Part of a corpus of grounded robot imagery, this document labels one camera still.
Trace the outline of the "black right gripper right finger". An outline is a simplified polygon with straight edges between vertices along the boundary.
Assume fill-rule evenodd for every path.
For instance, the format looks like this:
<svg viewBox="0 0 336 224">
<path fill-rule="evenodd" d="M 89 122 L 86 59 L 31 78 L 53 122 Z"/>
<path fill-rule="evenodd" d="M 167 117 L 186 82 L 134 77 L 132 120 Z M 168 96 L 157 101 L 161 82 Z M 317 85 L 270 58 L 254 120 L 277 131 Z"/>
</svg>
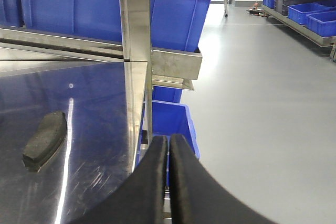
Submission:
<svg viewBox="0 0 336 224">
<path fill-rule="evenodd" d="M 182 134 L 169 149 L 173 223 L 271 223 L 223 188 L 203 167 Z"/>
</svg>

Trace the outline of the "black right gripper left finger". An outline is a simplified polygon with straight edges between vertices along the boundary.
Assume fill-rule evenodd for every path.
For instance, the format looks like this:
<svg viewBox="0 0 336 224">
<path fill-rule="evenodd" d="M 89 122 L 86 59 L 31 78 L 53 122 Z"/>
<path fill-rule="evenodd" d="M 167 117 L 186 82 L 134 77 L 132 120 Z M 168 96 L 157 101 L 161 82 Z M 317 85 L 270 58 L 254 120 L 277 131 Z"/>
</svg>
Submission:
<svg viewBox="0 0 336 224">
<path fill-rule="evenodd" d="M 71 223 L 163 223 L 167 143 L 167 137 L 155 136 L 122 185 Z"/>
</svg>

